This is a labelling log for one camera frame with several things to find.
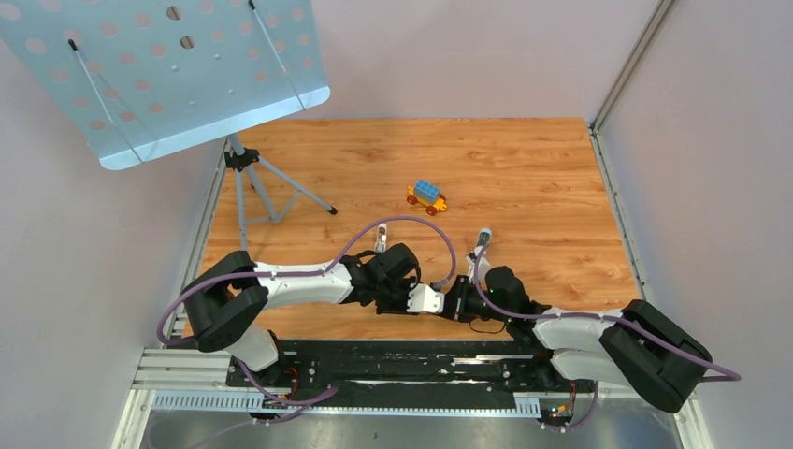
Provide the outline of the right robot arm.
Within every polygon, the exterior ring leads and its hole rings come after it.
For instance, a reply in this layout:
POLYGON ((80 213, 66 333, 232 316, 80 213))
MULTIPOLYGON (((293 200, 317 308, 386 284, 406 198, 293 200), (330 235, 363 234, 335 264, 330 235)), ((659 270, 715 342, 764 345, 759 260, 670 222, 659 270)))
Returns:
POLYGON ((440 316, 504 323, 515 342, 547 354, 533 367, 546 390, 569 380, 619 384, 666 413, 680 411, 713 361, 701 343, 644 300, 611 311, 567 311, 530 299, 507 267, 490 269, 483 284, 457 276, 440 316))

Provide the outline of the grey white stapler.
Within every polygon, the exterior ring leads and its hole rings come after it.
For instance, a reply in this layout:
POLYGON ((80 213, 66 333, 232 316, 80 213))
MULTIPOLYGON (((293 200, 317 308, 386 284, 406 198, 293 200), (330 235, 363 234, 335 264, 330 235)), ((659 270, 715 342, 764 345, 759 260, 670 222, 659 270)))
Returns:
POLYGON ((479 231, 479 234, 478 234, 478 238, 477 238, 475 247, 479 248, 479 247, 488 246, 490 244, 492 238, 493 238, 493 232, 492 232, 492 230, 490 228, 487 228, 487 227, 481 228, 480 231, 479 231))

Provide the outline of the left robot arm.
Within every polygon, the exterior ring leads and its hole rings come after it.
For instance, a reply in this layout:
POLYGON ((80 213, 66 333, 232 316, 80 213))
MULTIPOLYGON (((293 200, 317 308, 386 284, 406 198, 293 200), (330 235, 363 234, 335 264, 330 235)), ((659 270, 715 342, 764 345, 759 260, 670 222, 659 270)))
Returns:
POLYGON ((226 351, 264 386, 286 374, 275 335, 254 323, 263 311, 308 303, 374 304, 377 313, 412 313, 422 288, 414 253, 399 243, 382 253, 343 255, 318 265, 277 266, 255 262, 245 251, 224 257, 182 291, 195 346, 226 351))

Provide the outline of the small white stapler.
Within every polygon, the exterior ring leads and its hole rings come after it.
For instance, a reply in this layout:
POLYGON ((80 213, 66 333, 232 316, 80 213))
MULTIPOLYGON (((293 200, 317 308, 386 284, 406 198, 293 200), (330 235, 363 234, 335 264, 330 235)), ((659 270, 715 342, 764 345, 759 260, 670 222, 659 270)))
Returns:
POLYGON ((374 252, 375 253, 383 253, 387 246, 387 234, 388 234, 388 226, 386 223, 379 223, 377 227, 377 234, 374 244, 374 252))

